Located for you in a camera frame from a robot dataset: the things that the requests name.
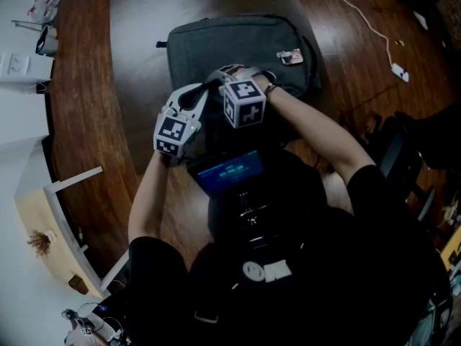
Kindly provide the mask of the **small brown box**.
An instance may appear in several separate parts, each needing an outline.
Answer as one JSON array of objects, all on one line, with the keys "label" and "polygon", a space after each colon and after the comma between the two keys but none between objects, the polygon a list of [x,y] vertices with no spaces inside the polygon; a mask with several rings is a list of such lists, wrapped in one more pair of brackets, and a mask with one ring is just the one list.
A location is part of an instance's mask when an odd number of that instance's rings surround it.
[{"label": "small brown box", "polygon": [[78,275],[74,275],[69,281],[68,285],[75,290],[76,292],[86,295],[89,292],[88,287],[86,286],[86,283],[82,278],[80,278]]}]

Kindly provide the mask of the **chest-mounted tablet screen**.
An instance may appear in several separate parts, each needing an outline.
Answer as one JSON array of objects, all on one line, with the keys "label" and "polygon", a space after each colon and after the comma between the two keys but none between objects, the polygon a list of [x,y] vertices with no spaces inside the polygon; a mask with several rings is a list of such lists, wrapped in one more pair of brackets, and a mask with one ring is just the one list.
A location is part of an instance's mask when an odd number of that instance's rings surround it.
[{"label": "chest-mounted tablet screen", "polygon": [[208,196],[219,195],[265,173],[257,150],[207,155],[191,161],[187,172]]}]

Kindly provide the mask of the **brown dried plant pot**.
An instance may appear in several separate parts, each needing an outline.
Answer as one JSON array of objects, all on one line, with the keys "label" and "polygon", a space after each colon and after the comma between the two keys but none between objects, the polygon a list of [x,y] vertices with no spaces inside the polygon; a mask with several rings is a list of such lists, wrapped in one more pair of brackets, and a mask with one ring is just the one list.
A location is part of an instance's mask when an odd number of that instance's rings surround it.
[{"label": "brown dried plant pot", "polygon": [[57,235],[53,230],[33,230],[27,240],[27,244],[35,250],[37,257],[47,257],[50,253],[51,245],[56,242]]}]

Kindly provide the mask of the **light wooden white-legged table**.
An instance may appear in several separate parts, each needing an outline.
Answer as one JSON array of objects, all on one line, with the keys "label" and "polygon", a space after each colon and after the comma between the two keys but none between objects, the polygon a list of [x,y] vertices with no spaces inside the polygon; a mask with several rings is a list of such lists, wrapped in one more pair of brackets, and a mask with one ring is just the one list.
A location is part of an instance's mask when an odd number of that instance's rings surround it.
[{"label": "light wooden white-legged table", "polygon": [[50,242],[48,253],[38,255],[50,275],[66,285],[71,279],[79,278],[90,295],[104,299],[110,295],[109,284],[127,264],[129,253],[125,252],[104,278],[99,277],[84,254],[87,245],[81,246],[73,235],[56,195],[101,172],[103,168],[96,167],[64,181],[54,182],[16,198],[15,205],[27,234],[44,234]]}]

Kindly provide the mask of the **person's left forearm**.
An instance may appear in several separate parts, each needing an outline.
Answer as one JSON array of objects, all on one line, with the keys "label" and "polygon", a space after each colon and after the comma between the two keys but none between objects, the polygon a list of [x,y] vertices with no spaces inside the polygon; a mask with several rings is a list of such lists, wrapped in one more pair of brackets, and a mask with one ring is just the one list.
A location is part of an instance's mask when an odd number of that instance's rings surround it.
[{"label": "person's left forearm", "polygon": [[154,151],[135,194],[128,220],[128,240],[160,238],[169,175],[168,156]]}]

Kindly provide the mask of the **person's black t-shirt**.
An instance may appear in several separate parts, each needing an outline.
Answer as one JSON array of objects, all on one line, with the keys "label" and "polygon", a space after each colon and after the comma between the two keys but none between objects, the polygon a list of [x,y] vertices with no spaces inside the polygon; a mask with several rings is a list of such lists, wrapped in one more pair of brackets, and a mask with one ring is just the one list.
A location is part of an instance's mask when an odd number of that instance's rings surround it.
[{"label": "person's black t-shirt", "polygon": [[406,346],[451,305],[430,238],[374,165],[331,207],[320,174],[279,150],[265,173],[210,196],[212,241],[191,267],[170,244],[129,246],[135,346]]}]

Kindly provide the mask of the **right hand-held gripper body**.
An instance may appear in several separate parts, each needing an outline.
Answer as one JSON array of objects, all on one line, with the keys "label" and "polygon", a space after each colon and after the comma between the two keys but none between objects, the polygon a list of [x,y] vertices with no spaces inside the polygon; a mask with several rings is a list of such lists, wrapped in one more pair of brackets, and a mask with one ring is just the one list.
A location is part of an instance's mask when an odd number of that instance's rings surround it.
[{"label": "right hand-held gripper body", "polygon": [[256,125],[264,118],[266,97],[252,79],[258,73],[262,71],[250,68],[248,76],[227,77],[227,82],[219,87],[225,119],[234,129]]}]

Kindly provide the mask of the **grey backpack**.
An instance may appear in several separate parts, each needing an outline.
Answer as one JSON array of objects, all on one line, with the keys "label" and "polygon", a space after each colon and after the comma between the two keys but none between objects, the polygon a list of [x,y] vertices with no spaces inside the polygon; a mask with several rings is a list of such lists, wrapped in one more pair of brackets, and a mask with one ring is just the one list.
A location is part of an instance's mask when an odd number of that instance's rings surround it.
[{"label": "grey backpack", "polygon": [[[285,17],[250,14],[202,19],[173,29],[166,48],[173,89],[204,83],[215,70],[231,64],[256,67],[274,74],[286,92],[307,102],[321,88],[318,60],[309,40]],[[304,62],[285,66],[277,57],[281,51],[299,48]],[[264,120],[234,130],[225,120],[223,101],[212,96],[202,116],[204,130],[196,142],[208,151],[217,151],[238,143],[287,143],[298,139],[297,131],[273,109]]]}]

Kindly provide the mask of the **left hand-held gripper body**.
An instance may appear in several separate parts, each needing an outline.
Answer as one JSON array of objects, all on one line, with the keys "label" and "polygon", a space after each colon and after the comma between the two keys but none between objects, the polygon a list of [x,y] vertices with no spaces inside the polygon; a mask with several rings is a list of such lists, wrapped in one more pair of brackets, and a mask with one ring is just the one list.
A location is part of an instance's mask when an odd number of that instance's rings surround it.
[{"label": "left hand-held gripper body", "polygon": [[192,116],[177,112],[173,107],[164,106],[157,117],[153,133],[155,151],[182,158],[186,147],[194,140],[202,124]]}]

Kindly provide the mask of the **person's right forearm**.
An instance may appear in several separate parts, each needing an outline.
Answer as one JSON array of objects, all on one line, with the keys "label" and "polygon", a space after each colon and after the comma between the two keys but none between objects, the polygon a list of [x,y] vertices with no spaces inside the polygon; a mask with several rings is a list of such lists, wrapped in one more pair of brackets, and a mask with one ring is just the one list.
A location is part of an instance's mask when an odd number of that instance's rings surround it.
[{"label": "person's right forearm", "polygon": [[346,184],[361,168],[374,164],[348,131],[285,90],[279,87],[275,89],[269,103],[334,168]]}]

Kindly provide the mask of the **white waste bin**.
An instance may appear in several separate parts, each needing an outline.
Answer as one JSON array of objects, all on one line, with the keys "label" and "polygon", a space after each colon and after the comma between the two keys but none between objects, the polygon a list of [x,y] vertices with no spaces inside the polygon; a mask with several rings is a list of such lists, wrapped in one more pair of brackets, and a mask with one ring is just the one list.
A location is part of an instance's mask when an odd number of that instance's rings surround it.
[{"label": "white waste bin", "polygon": [[52,56],[57,49],[57,29],[50,25],[44,26],[36,44],[35,53],[43,56]]}]

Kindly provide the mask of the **black fabric heap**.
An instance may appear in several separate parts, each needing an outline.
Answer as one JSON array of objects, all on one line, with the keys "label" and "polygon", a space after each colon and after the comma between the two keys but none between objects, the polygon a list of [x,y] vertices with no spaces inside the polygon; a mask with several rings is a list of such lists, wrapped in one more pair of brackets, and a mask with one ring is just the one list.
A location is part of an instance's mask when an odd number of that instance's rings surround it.
[{"label": "black fabric heap", "polygon": [[461,174],[461,101],[424,119],[395,112],[396,120],[431,169]]}]

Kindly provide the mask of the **small picture card tag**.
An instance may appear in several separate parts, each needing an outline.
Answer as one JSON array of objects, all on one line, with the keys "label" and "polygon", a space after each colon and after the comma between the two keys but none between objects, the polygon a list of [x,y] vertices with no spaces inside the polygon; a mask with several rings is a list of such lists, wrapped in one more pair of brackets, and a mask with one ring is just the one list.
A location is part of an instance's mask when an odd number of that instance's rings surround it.
[{"label": "small picture card tag", "polygon": [[299,48],[278,52],[277,57],[285,66],[294,66],[304,62],[303,54]]}]

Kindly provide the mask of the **white water dispenser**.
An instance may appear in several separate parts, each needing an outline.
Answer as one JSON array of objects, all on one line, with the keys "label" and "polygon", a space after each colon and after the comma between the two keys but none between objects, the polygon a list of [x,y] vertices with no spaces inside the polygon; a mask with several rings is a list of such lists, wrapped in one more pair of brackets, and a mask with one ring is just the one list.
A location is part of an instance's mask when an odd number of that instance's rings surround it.
[{"label": "white water dispenser", "polygon": [[42,83],[50,81],[54,58],[36,53],[3,52],[0,56],[0,82]]}]

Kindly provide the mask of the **person's right hand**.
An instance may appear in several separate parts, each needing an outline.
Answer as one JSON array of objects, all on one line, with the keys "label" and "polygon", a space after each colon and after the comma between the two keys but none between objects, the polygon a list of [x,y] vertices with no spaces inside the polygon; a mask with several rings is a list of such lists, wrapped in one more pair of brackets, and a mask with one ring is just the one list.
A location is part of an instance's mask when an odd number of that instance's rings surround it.
[{"label": "person's right hand", "polygon": [[272,83],[265,74],[258,73],[252,76],[252,79],[255,81],[256,85],[260,90],[264,93],[264,90],[268,86],[269,83]]}]

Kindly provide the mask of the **white power strip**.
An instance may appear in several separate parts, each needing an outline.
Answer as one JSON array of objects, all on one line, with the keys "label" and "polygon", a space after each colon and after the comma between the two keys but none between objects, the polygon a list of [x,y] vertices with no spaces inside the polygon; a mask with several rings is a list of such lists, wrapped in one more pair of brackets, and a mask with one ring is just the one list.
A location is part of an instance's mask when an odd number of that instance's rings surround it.
[{"label": "white power strip", "polygon": [[409,82],[409,73],[407,72],[407,70],[399,66],[397,63],[392,63],[391,71],[400,80],[404,81],[405,83]]}]

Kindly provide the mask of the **thin metal pole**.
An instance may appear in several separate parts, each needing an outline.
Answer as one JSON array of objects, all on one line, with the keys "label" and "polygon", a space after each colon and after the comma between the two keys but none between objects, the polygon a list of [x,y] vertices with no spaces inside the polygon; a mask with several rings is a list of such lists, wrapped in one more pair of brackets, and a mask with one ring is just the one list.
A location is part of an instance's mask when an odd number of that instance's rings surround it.
[{"label": "thin metal pole", "polygon": [[41,32],[43,25],[36,22],[26,22],[26,21],[19,21],[19,20],[12,20],[11,23],[14,24],[15,27],[32,30],[35,32]]}]

